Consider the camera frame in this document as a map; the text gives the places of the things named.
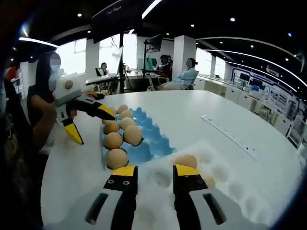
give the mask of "egg tray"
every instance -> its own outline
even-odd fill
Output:
[[[206,141],[174,154],[138,165],[138,196],[133,229],[178,230],[173,195],[173,163],[177,156],[194,155],[201,177],[211,176],[215,187],[239,204],[242,215],[255,223],[271,226],[275,217],[268,202],[236,173]]]
[[[176,151],[175,148],[171,148],[169,146],[169,139],[167,136],[160,134],[159,126],[153,123],[153,120],[151,117],[147,116],[145,111],[143,111],[141,108],[130,110],[133,114],[133,120],[142,131],[142,141],[138,146],[133,146],[124,140],[122,145],[119,147],[128,154],[128,165],[139,165],[141,163],[172,154]],[[119,115],[116,114],[116,122],[120,124],[121,121],[118,119],[118,117]],[[106,157],[109,150],[104,146],[104,139],[106,138],[106,134],[104,134],[104,127],[105,125],[100,127],[100,145],[102,148],[102,165],[104,169],[107,170]],[[119,129],[117,133],[123,137],[124,129]]]

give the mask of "desk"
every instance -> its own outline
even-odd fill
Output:
[[[115,108],[121,104],[143,108],[159,125],[161,134],[168,136],[170,146],[178,150],[207,140],[276,213],[281,214],[296,191],[301,173],[296,149],[260,117],[223,97],[208,91],[134,92],[106,96],[101,102]],[[204,122],[202,115],[214,118],[256,147],[258,161]],[[67,144],[58,138],[45,168],[41,190],[45,225],[62,220],[78,198],[102,186],[109,175],[101,165],[101,120],[79,112],[75,124],[84,145]]]

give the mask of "face mask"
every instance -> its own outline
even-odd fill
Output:
[[[0,83],[0,118],[4,116],[5,108],[6,108],[6,93],[4,84]]]

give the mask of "chair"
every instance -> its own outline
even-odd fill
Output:
[[[195,84],[196,78],[197,78],[199,73],[200,73],[199,71],[196,71],[195,78],[194,78],[192,84],[189,85],[185,90],[194,90],[194,84]]]

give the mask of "window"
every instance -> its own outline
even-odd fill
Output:
[[[61,68],[67,74],[85,73],[86,38],[66,43],[57,48]]]
[[[200,48],[196,49],[196,61],[198,65],[195,67],[195,70],[198,70],[200,74],[210,75],[211,71],[211,54]]]
[[[114,51],[119,48],[119,34],[100,41],[99,46],[99,65],[103,62],[108,64],[108,60],[110,60]],[[136,69],[136,48],[136,34],[124,34],[123,62],[130,69]]]
[[[226,66],[225,61],[219,57],[216,57],[214,74],[219,75],[221,79],[224,79],[225,66]]]

